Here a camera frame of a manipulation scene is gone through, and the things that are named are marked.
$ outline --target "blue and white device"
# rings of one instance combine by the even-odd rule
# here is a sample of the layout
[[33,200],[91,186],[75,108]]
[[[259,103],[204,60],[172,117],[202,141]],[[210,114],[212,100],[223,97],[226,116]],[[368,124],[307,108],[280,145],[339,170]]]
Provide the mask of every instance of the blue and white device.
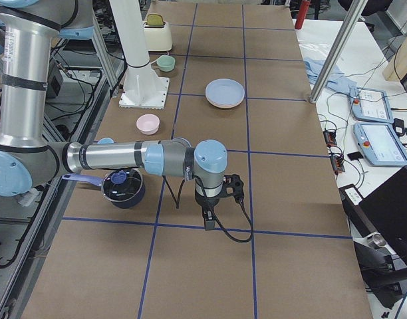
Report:
[[353,88],[350,92],[350,103],[353,116],[357,120],[391,124],[394,121],[385,91]]
[[407,153],[391,124],[357,123],[354,136],[363,156],[373,166],[402,167]]

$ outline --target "pot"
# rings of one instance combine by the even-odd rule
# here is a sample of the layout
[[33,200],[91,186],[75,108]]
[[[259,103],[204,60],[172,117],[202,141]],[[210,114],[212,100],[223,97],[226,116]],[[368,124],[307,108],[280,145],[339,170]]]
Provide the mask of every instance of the pot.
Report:
[[143,176],[135,168],[117,169],[104,178],[81,174],[66,174],[62,178],[69,181],[83,181],[99,187],[105,198],[123,209],[131,208],[141,202],[146,191]]

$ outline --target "plate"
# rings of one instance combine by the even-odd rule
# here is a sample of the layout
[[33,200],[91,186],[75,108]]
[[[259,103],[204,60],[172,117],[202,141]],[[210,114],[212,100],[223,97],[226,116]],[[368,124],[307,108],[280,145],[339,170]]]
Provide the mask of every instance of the plate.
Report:
[[219,78],[210,82],[205,89],[209,103],[218,108],[234,108],[245,97],[243,86],[228,78]]

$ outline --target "red cylinder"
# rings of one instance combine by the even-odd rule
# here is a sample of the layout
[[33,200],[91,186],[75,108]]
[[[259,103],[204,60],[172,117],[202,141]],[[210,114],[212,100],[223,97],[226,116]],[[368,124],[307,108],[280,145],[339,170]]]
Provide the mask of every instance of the red cylinder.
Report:
[[301,2],[301,5],[299,7],[297,21],[295,21],[296,30],[301,29],[301,27],[303,26],[304,19],[305,19],[305,16],[307,15],[307,11],[309,10],[309,7],[310,7],[310,0],[303,0],[303,2]]

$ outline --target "pink bowl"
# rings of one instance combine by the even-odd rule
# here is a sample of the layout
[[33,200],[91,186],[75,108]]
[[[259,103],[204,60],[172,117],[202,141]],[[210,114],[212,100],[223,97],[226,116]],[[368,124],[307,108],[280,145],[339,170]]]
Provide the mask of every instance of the pink bowl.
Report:
[[154,114],[145,114],[137,119],[136,126],[145,135],[155,134],[159,129],[159,117]]

